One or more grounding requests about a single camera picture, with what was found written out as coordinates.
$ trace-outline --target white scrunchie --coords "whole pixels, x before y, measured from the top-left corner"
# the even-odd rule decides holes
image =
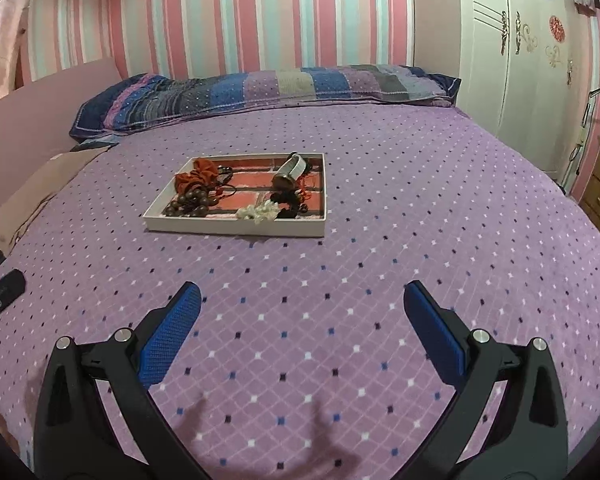
[[[247,207],[241,207],[236,211],[235,217],[240,220],[253,220],[256,224],[259,224],[263,220],[275,220],[280,213],[280,206],[267,200],[259,206],[253,204]]]

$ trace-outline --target door handle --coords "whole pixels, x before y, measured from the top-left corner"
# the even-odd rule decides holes
[[[516,56],[520,54],[520,45],[522,44],[522,22],[520,21],[520,13],[517,12],[516,18]]]
[[[504,56],[504,51],[507,47],[507,41],[509,41],[509,19],[507,13],[502,11],[502,49],[500,54]]]

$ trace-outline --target red paper-cut decoration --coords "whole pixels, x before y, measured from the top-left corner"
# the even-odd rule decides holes
[[[558,16],[552,16],[549,18],[549,28],[551,29],[551,34],[555,38],[555,41],[562,43],[566,37],[566,34],[564,32],[562,22]]]

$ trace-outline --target bed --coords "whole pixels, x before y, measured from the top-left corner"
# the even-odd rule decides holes
[[[547,339],[570,450],[600,414],[600,234],[544,174],[456,108],[252,110],[117,139],[40,213],[0,275],[0,412],[26,460],[53,343],[106,339],[185,280],[202,313],[151,394],[215,479],[387,480],[452,395],[402,309],[421,280],[497,340]],[[141,215],[197,155],[324,152],[323,239],[148,232]],[[478,452],[497,386],[465,456]],[[123,448],[139,451],[102,389]]]

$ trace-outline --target blue gripper pad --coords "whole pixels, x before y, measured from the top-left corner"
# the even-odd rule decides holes
[[[405,286],[404,311],[409,321],[440,379],[458,388],[464,383],[466,356],[436,307],[414,283]]]
[[[138,378],[149,388],[161,383],[200,315],[202,295],[197,285],[191,284],[173,305],[169,313],[140,352]]]

